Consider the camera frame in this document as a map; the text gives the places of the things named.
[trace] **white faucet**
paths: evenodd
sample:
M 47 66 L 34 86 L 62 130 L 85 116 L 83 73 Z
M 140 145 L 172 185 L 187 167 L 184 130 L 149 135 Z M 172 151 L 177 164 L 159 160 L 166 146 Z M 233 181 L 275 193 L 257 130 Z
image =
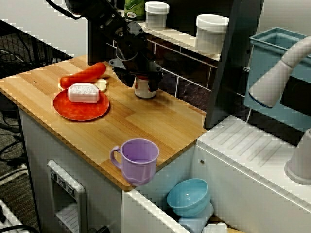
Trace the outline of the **white faucet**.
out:
M 249 89 L 251 98 L 264 107 L 272 108 L 282 96 L 293 69 L 310 53 L 311 36 L 289 48 L 281 60 L 254 83 Z M 311 185 L 311 129 L 306 130 L 291 160 L 286 163 L 285 173 L 297 183 Z

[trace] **purple mug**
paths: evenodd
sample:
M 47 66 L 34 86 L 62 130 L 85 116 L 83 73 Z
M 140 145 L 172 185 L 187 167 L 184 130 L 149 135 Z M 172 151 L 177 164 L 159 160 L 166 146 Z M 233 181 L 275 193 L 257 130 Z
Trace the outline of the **purple mug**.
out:
M 115 151 L 122 155 L 121 164 L 114 156 Z M 110 152 L 113 165 L 120 169 L 126 181 L 134 186 L 144 185 L 153 178 L 158 156 L 157 145 L 143 138 L 128 140 L 122 144 L 121 148 L 116 146 Z

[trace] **red plate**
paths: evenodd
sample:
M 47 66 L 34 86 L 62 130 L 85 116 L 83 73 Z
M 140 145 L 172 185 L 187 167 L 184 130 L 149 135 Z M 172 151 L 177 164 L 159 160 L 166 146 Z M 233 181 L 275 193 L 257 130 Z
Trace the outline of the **red plate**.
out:
M 109 100 L 104 93 L 100 93 L 100 99 L 97 103 L 70 102 L 67 89 L 65 89 L 54 98 L 53 106 L 64 118 L 85 121 L 96 119 L 105 114 L 109 107 Z

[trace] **mug handle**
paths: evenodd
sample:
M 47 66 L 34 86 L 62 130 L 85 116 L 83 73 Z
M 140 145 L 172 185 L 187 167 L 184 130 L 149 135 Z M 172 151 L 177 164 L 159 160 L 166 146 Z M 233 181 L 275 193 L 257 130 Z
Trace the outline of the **mug handle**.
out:
M 118 169 L 121 170 L 121 164 L 116 160 L 114 152 L 118 152 L 121 153 L 121 150 L 118 146 L 112 148 L 111 152 L 110 152 L 110 160 L 113 163 L 114 166 L 116 166 Z

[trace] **wire rack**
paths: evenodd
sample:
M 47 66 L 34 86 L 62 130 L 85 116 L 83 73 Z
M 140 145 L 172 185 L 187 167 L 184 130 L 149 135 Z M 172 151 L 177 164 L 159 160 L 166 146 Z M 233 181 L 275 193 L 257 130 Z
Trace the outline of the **wire rack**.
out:
M 0 79 L 70 58 L 22 31 L 0 37 Z

